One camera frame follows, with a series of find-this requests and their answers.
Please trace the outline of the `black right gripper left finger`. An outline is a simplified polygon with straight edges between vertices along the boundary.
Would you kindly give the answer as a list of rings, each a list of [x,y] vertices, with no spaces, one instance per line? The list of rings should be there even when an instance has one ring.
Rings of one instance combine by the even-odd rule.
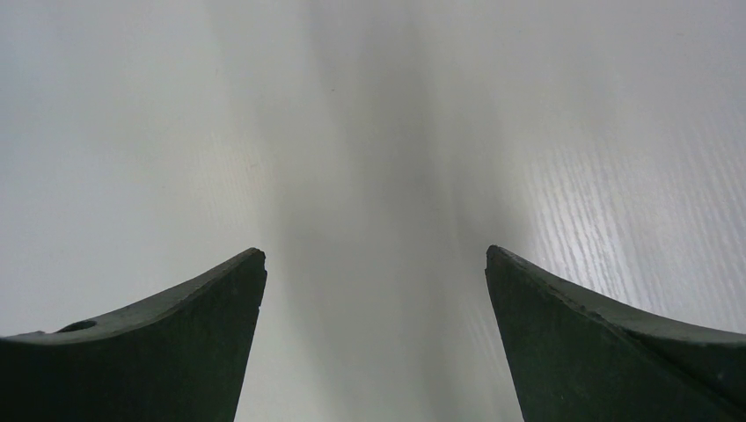
[[[251,248],[124,308],[2,338],[2,420],[232,421],[265,260]]]

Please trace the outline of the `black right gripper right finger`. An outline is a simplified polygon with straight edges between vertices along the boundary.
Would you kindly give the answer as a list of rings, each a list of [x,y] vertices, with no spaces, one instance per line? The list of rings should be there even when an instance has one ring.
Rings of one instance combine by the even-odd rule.
[[[496,245],[485,275],[525,420],[744,420],[742,334],[636,309]]]

